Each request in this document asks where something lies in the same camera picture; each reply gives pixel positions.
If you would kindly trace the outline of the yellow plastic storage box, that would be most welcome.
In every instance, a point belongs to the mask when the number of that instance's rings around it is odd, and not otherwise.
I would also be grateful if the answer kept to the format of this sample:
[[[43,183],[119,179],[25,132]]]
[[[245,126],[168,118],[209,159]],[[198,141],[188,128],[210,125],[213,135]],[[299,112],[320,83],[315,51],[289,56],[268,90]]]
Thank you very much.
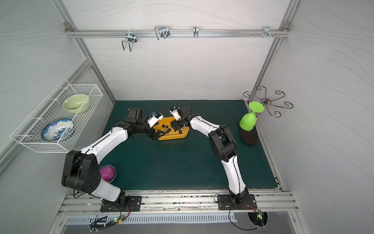
[[[162,120],[158,121],[158,123],[153,127],[155,130],[161,130],[164,132],[167,132],[168,129],[171,129],[169,134],[166,134],[165,136],[159,138],[158,140],[173,140],[173,139],[180,139],[180,138],[185,138],[188,133],[189,133],[189,128],[188,127],[183,127],[181,130],[183,131],[182,134],[179,134],[178,132],[175,132],[171,126],[170,123],[175,120],[174,117],[167,117],[163,118]]]

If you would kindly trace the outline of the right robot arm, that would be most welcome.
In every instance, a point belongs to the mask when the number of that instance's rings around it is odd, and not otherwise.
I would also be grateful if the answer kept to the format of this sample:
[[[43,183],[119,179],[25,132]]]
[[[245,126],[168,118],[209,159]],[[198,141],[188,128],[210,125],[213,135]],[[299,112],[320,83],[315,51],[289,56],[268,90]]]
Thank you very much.
[[[246,184],[243,181],[238,165],[237,143],[230,128],[223,124],[217,125],[191,113],[186,105],[173,106],[169,112],[175,118],[171,127],[178,131],[183,127],[189,127],[208,137],[214,156],[222,163],[227,179],[231,203],[241,205],[249,197]]]

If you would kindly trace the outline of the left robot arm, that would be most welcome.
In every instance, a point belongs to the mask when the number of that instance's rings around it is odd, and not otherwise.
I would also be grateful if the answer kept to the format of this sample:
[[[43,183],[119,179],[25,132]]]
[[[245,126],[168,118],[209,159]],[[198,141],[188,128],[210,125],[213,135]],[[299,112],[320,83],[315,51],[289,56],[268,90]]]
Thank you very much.
[[[62,186],[109,202],[123,203],[125,191],[105,181],[99,165],[112,150],[134,134],[146,134],[152,140],[159,138],[160,132],[156,132],[153,127],[164,116],[159,111],[153,111],[142,121],[142,112],[141,109],[129,109],[128,116],[100,139],[79,151],[67,153]]]

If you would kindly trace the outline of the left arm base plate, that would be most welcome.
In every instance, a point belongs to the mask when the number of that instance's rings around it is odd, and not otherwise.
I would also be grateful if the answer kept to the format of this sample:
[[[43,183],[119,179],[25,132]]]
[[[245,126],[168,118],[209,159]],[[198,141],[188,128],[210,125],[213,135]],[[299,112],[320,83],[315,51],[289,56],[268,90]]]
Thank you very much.
[[[102,200],[100,212],[139,212],[142,204],[142,196],[120,196],[117,201]]]

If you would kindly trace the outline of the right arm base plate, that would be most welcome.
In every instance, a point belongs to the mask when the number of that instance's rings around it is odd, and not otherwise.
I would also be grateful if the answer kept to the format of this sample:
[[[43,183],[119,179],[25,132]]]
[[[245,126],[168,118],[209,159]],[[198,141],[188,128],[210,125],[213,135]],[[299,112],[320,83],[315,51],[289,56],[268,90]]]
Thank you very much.
[[[221,211],[229,210],[257,210],[257,202],[253,194],[249,194],[245,199],[241,201],[235,201],[231,195],[220,195],[214,196],[214,201],[218,204],[218,209]]]

